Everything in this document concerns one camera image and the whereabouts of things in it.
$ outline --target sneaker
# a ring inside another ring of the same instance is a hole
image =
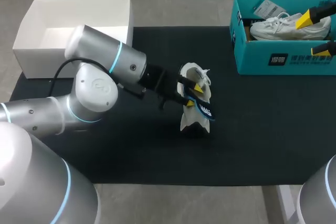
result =
[[[188,105],[183,106],[183,115],[180,126],[181,131],[185,127],[191,126],[193,124],[199,124],[201,127],[205,128],[208,133],[210,132],[209,119],[213,120],[213,113],[207,106],[207,104],[209,105],[211,97],[211,91],[209,87],[211,85],[211,81],[206,74],[208,71],[208,69],[203,70],[196,63],[190,62],[185,64],[180,70],[180,75],[197,82],[203,91],[198,92],[191,89],[186,90],[183,84],[177,84],[177,92],[181,96],[188,97],[190,99]]]
[[[280,13],[277,17],[252,24],[250,33],[257,40],[324,40],[331,27],[331,18],[302,28],[295,28],[295,22],[302,17],[301,13],[289,16]]]

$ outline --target paper tag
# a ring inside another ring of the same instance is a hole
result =
[[[276,5],[270,0],[264,0],[259,7],[255,7],[254,14],[263,18],[268,19],[278,16],[280,13],[286,12],[281,6]]]

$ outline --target concrete floor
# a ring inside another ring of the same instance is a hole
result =
[[[2,102],[9,100],[21,73],[12,46],[32,1],[0,0]],[[132,0],[135,26],[226,26],[232,1]],[[261,187],[108,184],[96,187],[102,197],[102,224],[268,223]]]

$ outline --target teal shoe box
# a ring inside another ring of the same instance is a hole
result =
[[[328,40],[252,40],[249,27],[262,20],[254,11],[263,0],[234,0],[230,34],[239,74],[336,75],[335,57],[312,56],[311,48]],[[313,6],[336,0],[270,0],[289,15],[304,14]],[[331,16],[328,39],[336,37],[336,15]]]

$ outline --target open box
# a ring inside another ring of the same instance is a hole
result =
[[[23,18],[13,51],[26,78],[52,78],[65,61],[73,29],[91,26],[131,46],[131,0],[34,0]],[[75,76],[71,64],[60,73]]]
[[[334,57],[312,56],[311,48],[327,40],[252,40],[250,25],[260,21],[254,11],[263,0],[234,0],[230,34],[237,70],[240,74],[319,74],[335,75]],[[304,14],[313,6],[336,0],[270,0],[284,8],[289,15]],[[327,39],[336,37],[336,15],[331,17]]]

